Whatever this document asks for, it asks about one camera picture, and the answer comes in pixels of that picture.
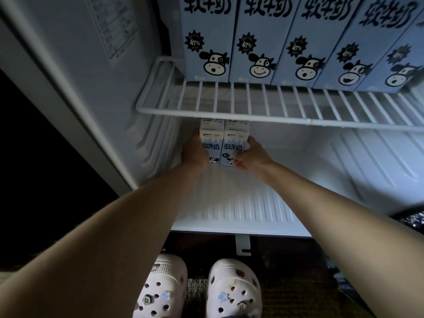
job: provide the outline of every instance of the cow illustration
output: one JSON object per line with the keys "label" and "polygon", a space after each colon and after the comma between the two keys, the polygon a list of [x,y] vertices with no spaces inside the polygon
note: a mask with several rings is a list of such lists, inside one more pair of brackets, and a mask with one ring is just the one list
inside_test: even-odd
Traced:
{"label": "cow illustration", "polygon": [[314,79],[318,70],[322,68],[325,58],[314,58],[312,55],[306,57],[299,57],[296,59],[296,64],[302,65],[296,70],[296,77],[300,80]]}
{"label": "cow illustration", "polygon": [[235,159],[227,159],[228,160],[228,164],[230,165],[235,165],[234,162],[236,161]]}
{"label": "cow illustration", "polygon": [[389,87],[399,87],[403,85],[409,77],[415,74],[422,66],[412,66],[409,63],[405,65],[394,65],[390,71],[396,72],[390,75],[385,83]]}
{"label": "cow illustration", "polygon": [[361,60],[358,60],[355,64],[352,62],[345,63],[343,69],[348,70],[348,72],[339,77],[339,83],[345,86],[355,85],[363,74],[370,72],[372,65],[364,65]]}
{"label": "cow illustration", "polygon": [[216,157],[209,157],[209,164],[218,164],[219,159]]}
{"label": "cow illustration", "polygon": [[214,76],[222,76],[225,74],[225,64],[230,63],[230,57],[227,57],[227,53],[215,53],[212,49],[208,53],[206,51],[202,51],[199,53],[199,57],[201,59],[208,60],[203,65],[203,69],[205,69],[208,74],[212,74]]}
{"label": "cow illustration", "polygon": [[255,63],[250,67],[250,74],[255,78],[265,78],[271,73],[271,70],[275,70],[276,63],[272,63],[274,58],[267,58],[263,53],[260,57],[251,53],[249,60]]}

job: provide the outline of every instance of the refrigerator door frame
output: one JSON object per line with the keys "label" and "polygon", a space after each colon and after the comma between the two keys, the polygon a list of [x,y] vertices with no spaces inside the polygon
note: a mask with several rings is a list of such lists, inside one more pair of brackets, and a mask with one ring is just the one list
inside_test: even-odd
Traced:
{"label": "refrigerator door frame", "polygon": [[0,69],[119,196],[131,191],[3,13],[0,20]]}

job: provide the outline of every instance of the person's left hand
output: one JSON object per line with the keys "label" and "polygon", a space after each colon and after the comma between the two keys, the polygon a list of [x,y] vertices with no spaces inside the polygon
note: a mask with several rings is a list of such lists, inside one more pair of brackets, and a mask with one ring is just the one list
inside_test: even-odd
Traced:
{"label": "person's left hand", "polygon": [[201,169],[209,164],[209,152],[202,146],[199,128],[194,129],[191,138],[183,144],[181,163],[197,165]]}

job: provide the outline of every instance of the forearm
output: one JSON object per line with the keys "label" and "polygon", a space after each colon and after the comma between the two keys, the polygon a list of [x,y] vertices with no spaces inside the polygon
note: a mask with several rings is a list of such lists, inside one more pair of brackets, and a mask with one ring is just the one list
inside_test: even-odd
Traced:
{"label": "forearm", "polygon": [[284,166],[258,171],[381,317],[422,314],[421,235]]}
{"label": "forearm", "polygon": [[0,317],[20,317],[28,308],[33,317],[131,316],[200,172],[178,165],[100,210],[0,289]]}

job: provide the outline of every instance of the milk carton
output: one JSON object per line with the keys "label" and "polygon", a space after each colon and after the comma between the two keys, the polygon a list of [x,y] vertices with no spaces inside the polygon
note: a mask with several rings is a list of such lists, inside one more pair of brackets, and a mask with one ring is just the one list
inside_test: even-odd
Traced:
{"label": "milk carton", "polygon": [[179,0],[187,81],[228,82],[237,0]]}
{"label": "milk carton", "polygon": [[209,152],[209,164],[218,165],[224,139],[223,119],[202,118],[200,120],[199,135],[202,145]]}
{"label": "milk carton", "polygon": [[424,67],[424,10],[356,91],[397,92]]}
{"label": "milk carton", "polygon": [[360,0],[300,0],[272,85],[312,87]]}
{"label": "milk carton", "polygon": [[364,0],[313,87],[356,90],[423,6],[424,0]]}
{"label": "milk carton", "polygon": [[249,122],[226,120],[220,165],[234,166],[234,152],[242,152],[249,137]]}
{"label": "milk carton", "polygon": [[269,84],[299,0],[240,0],[230,82]]}

